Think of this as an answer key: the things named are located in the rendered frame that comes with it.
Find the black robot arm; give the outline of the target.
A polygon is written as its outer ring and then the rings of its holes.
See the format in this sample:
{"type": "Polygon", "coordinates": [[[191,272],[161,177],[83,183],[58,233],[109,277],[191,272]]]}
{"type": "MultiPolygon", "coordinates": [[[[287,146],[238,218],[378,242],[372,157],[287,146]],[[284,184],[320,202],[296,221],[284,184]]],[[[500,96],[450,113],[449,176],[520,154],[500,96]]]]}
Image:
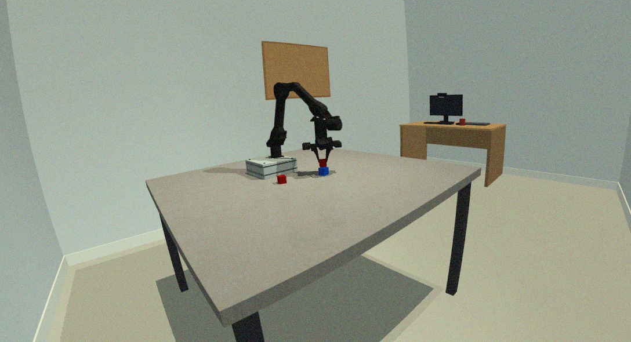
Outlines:
{"type": "MultiPolygon", "coordinates": [[[[314,122],[315,131],[328,130],[341,130],[342,120],[340,116],[333,117],[328,112],[328,107],[317,101],[309,92],[307,92],[301,84],[298,82],[281,83],[277,82],[274,85],[275,95],[275,119],[274,128],[271,131],[269,140],[267,141],[267,147],[271,148],[270,158],[284,157],[281,155],[281,145],[284,145],[287,131],[284,130],[284,114],[285,114],[285,101],[289,95],[289,92],[294,91],[298,96],[308,105],[311,114],[314,117],[310,122],[314,122]],[[319,119],[317,119],[319,117],[319,119]],[[325,119],[325,120],[323,120],[325,119]]],[[[329,145],[332,145],[332,137],[326,138],[323,134],[322,137],[315,137],[315,146],[320,149],[328,149],[329,145]]]]}

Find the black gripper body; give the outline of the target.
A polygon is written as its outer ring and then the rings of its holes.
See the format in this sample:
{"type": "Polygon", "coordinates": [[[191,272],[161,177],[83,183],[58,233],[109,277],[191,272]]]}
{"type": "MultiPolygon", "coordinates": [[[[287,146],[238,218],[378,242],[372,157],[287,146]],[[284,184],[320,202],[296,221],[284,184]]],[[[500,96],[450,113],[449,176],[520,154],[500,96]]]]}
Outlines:
{"type": "MultiPolygon", "coordinates": [[[[326,135],[326,138],[327,138],[327,130],[324,130],[324,131],[315,131],[315,136],[322,137],[322,135],[323,135],[323,134],[325,134],[325,135],[326,135]]],[[[332,145],[329,145],[329,148],[333,148],[333,146],[334,146],[335,148],[342,147],[342,142],[341,142],[341,141],[339,141],[339,140],[333,140],[333,144],[332,144],[332,145]]],[[[317,147],[318,147],[318,146],[317,146],[317,147]]],[[[303,144],[302,144],[302,148],[303,148],[303,150],[309,150],[309,149],[311,149],[311,150],[316,150],[316,149],[317,149],[317,147],[316,147],[316,144],[310,144],[310,142],[309,142],[309,143],[303,143],[303,144]]]]}

